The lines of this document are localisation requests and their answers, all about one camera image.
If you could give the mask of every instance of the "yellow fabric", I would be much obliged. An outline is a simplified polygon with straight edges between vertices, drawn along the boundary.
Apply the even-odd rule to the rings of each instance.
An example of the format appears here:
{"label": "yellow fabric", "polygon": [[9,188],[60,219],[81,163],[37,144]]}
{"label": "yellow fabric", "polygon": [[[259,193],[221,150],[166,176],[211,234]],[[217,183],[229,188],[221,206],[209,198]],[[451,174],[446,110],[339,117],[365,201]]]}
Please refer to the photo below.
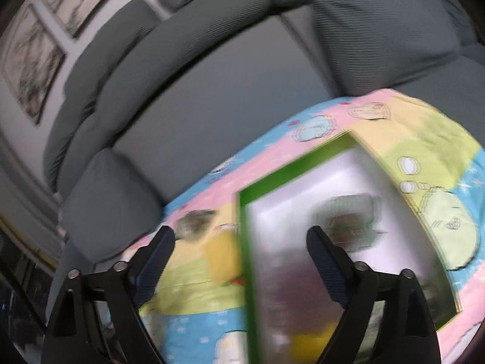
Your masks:
{"label": "yellow fabric", "polygon": [[205,244],[204,253],[215,283],[223,285],[241,276],[241,252],[233,230],[223,228],[213,235]]}
{"label": "yellow fabric", "polygon": [[321,334],[299,334],[290,337],[292,362],[316,362],[327,346],[337,323],[329,324]]}
{"label": "yellow fabric", "polygon": [[212,280],[206,259],[166,269],[156,294],[140,309],[140,315],[156,310],[164,315],[194,315],[244,306],[242,286],[219,286]]}
{"label": "yellow fabric", "polygon": [[424,197],[421,212],[446,268],[457,269],[468,264],[478,248],[480,236],[458,196],[436,188]]}
{"label": "yellow fabric", "polygon": [[431,188],[451,190],[457,185],[479,148],[459,124],[433,113],[419,131],[381,155],[381,160],[410,205],[419,211]]}
{"label": "yellow fabric", "polygon": [[236,204],[229,203],[215,210],[215,215],[205,233],[197,241],[178,240],[175,242],[175,249],[172,253],[166,269],[180,267],[196,259],[202,259],[205,256],[205,245],[212,237],[219,233],[221,226],[236,223]]}
{"label": "yellow fabric", "polygon": [[405,96],[393,97],[386,107],[384,119],[362,119],[352,125],[352,134],[377,156],[412,137],[428,116],[437,112],[421,100]]}

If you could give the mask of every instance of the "blue fabric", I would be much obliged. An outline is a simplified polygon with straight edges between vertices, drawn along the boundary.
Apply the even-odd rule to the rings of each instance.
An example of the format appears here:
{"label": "blue fabric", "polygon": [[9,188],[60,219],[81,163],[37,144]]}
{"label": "blue fabric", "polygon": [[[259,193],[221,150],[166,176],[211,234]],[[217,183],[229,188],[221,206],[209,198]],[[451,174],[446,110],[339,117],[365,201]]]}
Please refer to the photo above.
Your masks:
{"label": "blue fabric", "polygon": [[458,291],[485,260],[485,150],[479,150],[457,187],[451,192],[456,194],[468,208],[480,232],[479,247],[474,258],[466,267],[449,271],[453,286]]}
{"label": "blue fabric", "polygon": [[164,341],[159,347],[167,364],[213,364],[216,343],[224,334],[246,331],[246,311],[234,308],[198,315],[165,316]]}

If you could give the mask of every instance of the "green frame border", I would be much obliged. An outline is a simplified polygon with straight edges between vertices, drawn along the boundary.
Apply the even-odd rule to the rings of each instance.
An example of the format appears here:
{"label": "green frame border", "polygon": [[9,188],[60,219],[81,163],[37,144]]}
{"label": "green frame border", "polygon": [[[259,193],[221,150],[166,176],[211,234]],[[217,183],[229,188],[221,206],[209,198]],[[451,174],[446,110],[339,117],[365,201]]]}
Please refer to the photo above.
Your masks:
{"label": "green frame border", "polygon": [[306,153],[299,159],[263,177],[238,193],[237,208],[239,209],[239,226],[241,232],[242,272],[244,277],[244,298],[247,311],[248,353],[251,364],[260,363],[258,326],[256,325],[256,301],[251,262],[251,240],[249,237],[247,206],[273,190],[285,185],[339,153],[352,149],[360,144],[345,131]]}

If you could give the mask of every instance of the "sofa backrest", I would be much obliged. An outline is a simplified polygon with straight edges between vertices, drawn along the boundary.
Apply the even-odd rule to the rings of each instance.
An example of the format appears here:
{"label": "sofa backrest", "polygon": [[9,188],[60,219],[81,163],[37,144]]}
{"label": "sofa backrest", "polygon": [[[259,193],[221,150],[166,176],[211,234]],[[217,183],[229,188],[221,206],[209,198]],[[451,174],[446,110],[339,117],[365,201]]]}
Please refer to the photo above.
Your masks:
{"label": "sofa backrest", "polygon": [[117,56],[105,53],[109,64],[89,74],[89,92],[70,92],[95,64],[88,61],[93,50],[101,43],[108,48],[106,29],[119,26],[119,15],[134,15],[126,7],[119,11],[84,51],[67,81],[66,100],[44,156],[52,190],[66,198],[95,154],[112,144],[170,77],[201,53],[262,19],[268,9],[268,0],[197,0],[158,25],[151,21],[152,31],[128,53],[126,48],[122,54],[117,50]]}
{"label": "sofa backrest", "polygon": [[337,97],[334,89],[281,18],[273,16],[185,72],[151,102],[114,150],[169,202],[275,125]]}

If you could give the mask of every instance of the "yellow object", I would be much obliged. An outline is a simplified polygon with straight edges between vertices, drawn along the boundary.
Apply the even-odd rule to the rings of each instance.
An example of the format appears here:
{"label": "yellow object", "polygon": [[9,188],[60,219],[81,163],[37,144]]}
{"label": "yellow object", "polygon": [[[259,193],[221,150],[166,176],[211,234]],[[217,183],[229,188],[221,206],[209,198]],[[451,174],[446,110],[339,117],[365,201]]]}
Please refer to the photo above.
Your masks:
{"label": "yellow object", "polygon": [[371,104],[375,103],[351,111],[361,119],[353,124],[352,134],[418,214],[431,188],[451,190],[458,184],[480,144],[457,122],[421,100],[395,96],[386,110],[379,106],[375,111]]}
{"label": "yellow object", "polygon": [[215,233],[203,250],[209,263],[210,276],[216,284],[224,285],[241,276],[241,253],[231,228],[222,228]]}
{"label": "yellow object", "polygon": [[212,280],[206,259],[165,269],[153,298],[140,308],[140,316],[155,310],[163,315],[195,315],[244,306],[244,288],[220,286]]}
{"label": "yellow object", "polygon": [[337,327],[329,324],[321,334],[298,334],[290,337],[292,362],[316,362]]}
{"label": "yellow object", "polygon": [[433,188],[421,202],[424,220],[449,270],[466,266],[480,243],[480,232],[460,198]]}

